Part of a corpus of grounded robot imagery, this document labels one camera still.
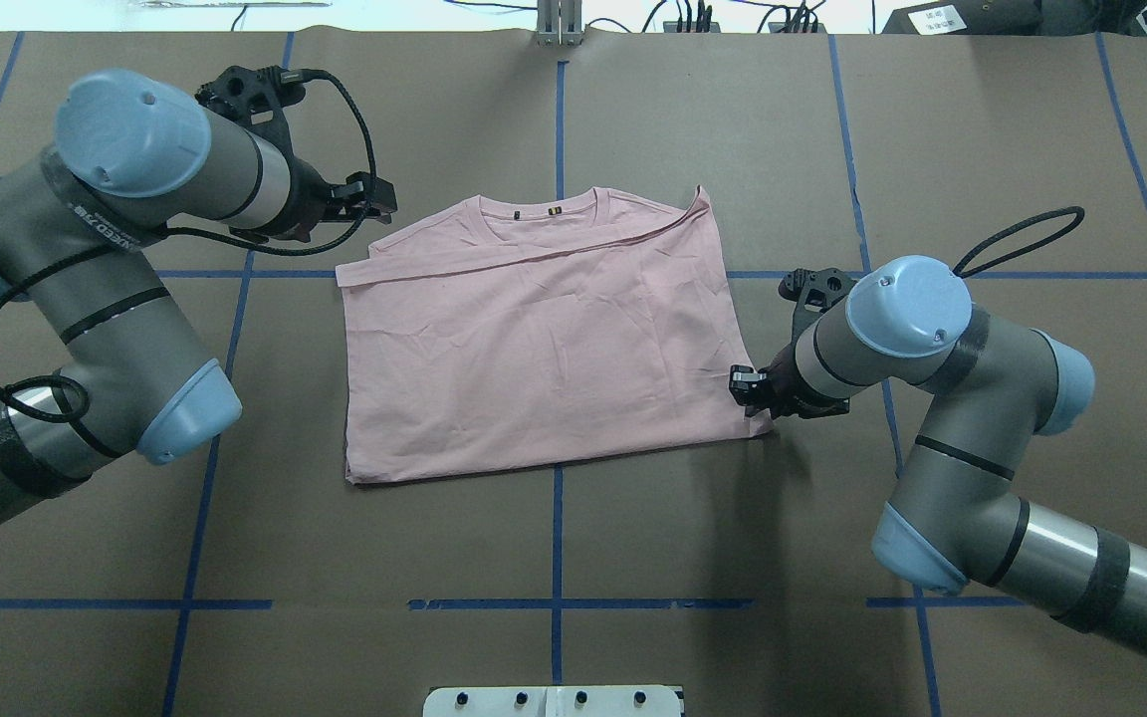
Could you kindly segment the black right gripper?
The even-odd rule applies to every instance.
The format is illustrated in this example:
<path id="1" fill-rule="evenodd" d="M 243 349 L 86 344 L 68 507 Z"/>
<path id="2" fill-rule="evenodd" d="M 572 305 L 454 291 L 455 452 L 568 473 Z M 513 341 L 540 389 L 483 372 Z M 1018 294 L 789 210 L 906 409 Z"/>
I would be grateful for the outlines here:
<path id="1" fill-rule="evenodd" d="M 791 341 L 774 354 L 768 366 L 756 368 L 746 364 L 729 367 L 729 395 L 746 408 L 746 416 L 767 411 L 770 418 L 799 416 L 816 419 L 840 416 L 850 412 L 850 399 L 818 393 L 806 385 L 794 351 L 805 345 L 810 330 L 829 309 L 845 299 L 855 280 L 840 268 L 794 268 L 779 282 L 778 293 L 794 304 Z"/>

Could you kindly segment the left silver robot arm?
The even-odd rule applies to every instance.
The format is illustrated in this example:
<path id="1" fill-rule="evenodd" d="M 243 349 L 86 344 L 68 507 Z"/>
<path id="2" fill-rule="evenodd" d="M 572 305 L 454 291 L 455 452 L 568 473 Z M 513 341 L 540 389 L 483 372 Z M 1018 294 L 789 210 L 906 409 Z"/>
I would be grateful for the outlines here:
<path id="1" fill-rule="evenodd" d="M 327 81 L 365 167 L 331 184 L 292 150 L 284 110 Z M 242 404 L 145 251 L 172 236 L 310 257 L 320 223 L 390 223 L 367 123 L 322 69 L 231 67 L 188 94 L 123 68 L 83 76 L 50 145 L 0 177 L 0 525 L 123 455 L 154 466 Z"/>

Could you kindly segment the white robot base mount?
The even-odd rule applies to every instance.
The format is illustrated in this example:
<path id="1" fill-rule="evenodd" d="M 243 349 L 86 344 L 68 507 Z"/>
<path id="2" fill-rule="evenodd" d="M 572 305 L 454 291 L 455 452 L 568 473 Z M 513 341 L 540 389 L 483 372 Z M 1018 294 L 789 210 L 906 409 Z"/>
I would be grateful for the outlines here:
<path id="1" fill-rule="evenodd" d="M 448 686 L 429 691 L 423 716 L 686 716 L 678 686 Z"/>

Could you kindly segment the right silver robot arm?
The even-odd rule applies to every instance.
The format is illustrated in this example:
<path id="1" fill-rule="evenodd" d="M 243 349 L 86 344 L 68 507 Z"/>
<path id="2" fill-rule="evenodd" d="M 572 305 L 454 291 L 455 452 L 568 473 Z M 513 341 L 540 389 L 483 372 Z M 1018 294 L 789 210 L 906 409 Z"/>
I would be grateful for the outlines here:
<path id="1" fill-rule="evenodd" d="M 954 598 L 970 583 L 1147 657 L 1147 550 L 1012 489 L 1030 441 L 1063 434 L 1095 395 L 1074 346 L 992 315 L 963 278 L 921 255 L 852 281 L 768 366 L 729 367 L 747 416 L 846 413 L 887 379 L 933 396 L 883 505 L 872 551 L 888 572 Z"/>

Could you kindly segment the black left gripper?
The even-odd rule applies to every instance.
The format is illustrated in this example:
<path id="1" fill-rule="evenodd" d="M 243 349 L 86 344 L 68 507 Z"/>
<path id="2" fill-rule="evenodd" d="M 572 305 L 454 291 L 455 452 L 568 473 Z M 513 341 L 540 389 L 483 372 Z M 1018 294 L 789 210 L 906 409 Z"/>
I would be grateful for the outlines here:
<path id="1" fill-rule="evenodd" d="M 327 81 L 338 92 L 362 135 L 365 169 L 343 184 L 323 181 L 292 150 L 284 110 L 306 96 L 312 81 Z M 395 186 L 377 176 L 367 123 L 346 87 L 328 70 L 229 67 L 214 81 L 200 86 L 195 98 L 202 108 L 245 131 L 258 153 L 256 180 L 245 204 L 219 219 L 226 232 L 196 229 L 196 236 L 224 246 L 307 244 L 320 223 L 342 223 L 345 229 L 333 241 L 341 246 L 362 223 L 392 223 L 399 208 Z"/>

